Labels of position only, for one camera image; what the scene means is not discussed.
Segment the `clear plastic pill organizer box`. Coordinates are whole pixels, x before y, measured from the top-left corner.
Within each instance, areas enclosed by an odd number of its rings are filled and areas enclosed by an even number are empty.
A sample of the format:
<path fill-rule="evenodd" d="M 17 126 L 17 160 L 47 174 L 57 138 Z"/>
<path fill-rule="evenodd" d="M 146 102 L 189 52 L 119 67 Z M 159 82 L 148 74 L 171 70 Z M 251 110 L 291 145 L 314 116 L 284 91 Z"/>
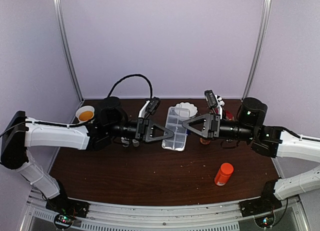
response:
<path fill-rule="evenodd" d="M 190 110 L 181 104 L 168 109 L 165 128 L 173 132 L 173 137 L 162 141 L 161 147 L 166 150 L 182 152 L 187 142 L 187 129 L 182 126 L 183 121 L 190 117 Z"/>

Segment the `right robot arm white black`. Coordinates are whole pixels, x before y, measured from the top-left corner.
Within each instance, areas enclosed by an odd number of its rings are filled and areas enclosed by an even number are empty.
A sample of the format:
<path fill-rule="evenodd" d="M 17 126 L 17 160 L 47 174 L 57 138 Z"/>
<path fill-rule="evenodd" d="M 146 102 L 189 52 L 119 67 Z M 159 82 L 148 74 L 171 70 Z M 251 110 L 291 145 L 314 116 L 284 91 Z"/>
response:
<path fill-rule="evenodd" d="M 296 158 L 312 162 L 320 161 L 320 140 L 297 134 L 283 126 L 267 126 L 264 120 L 267 105 L 254 97 L 245 98 L 236 120 L 227 120 L 212 112 L 183 121 L 182 126 L 206 140 L 221 139 L 246 142 L 250 148 L 269 158 Z M 276 199 L 319 189 L 320 168 L 285 179 L 265 183 L 261 197 L 256 201 L 259 211 L 268 211 Z"/>

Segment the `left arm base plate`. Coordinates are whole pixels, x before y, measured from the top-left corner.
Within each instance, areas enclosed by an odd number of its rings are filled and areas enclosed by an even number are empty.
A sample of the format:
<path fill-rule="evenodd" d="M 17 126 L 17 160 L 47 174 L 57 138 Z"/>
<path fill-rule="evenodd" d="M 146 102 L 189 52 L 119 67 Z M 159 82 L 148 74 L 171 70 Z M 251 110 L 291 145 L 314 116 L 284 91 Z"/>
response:
<path fill-rule="evenodd" d="M 46 201 L 45 208 L 57 213 L 53 218 L 53 224 L 59 230 L 69 229 L 78 218 L 87 217 L 90 207 L 88 202 L 68 197 L 49 199 L 42 195 L 42 198 Z"/>

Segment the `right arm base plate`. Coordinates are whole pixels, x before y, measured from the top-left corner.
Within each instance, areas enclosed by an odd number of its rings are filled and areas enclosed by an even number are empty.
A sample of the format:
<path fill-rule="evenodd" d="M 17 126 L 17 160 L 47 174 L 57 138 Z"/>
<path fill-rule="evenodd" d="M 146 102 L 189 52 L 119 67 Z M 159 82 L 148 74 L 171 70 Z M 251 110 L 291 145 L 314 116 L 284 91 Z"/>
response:
<path fill-rule="evenodd" d="M 243 218 L 253 216 L 255 224 L 262 229 L 276 224 L 275 211 L 282 207 L 282 202 L 272 198 L 248 199 L 238 203 Z"/>

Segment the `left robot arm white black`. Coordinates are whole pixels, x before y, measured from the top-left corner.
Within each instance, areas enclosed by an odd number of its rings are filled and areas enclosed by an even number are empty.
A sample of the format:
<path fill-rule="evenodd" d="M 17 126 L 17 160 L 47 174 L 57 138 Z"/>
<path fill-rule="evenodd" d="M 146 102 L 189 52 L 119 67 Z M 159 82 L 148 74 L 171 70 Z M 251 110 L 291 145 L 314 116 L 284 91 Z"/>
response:
<path fill-rule="evenodd" d="M 118 97 L 109 96 L 93 108 L 93 117 L 78 124 L 54 123 L 27 117 L 17 111 L 2 138 L 0 163 L 19 172 L 42 192 L 47 202 L 61 213 L 69 212 L 74 203 L 62 183 L 46 173 L 35 161 L 29 147 L 65 147 L 99 151 L 112 143 L 113 138 L 127 138 L 144 143 L 173 137 L 173 131 L 153 122 L 159 104 L 157 97 L 146 101 L 137 120 L 129 120 Z"/>

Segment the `orange pill bottle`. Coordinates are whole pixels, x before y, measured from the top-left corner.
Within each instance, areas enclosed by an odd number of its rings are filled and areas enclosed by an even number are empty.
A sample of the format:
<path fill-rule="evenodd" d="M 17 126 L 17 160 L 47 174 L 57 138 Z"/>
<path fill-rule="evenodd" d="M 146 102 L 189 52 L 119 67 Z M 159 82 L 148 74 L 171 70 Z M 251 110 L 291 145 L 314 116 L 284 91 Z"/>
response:
<path fill-rule="evenodd" d="M 234 167 L 232 164 L 228 162 L 222 163 L 214 178 L 214 183 L 217 186 L 224 186 L 229 181 L 233 172 L 234 172 Z"/>

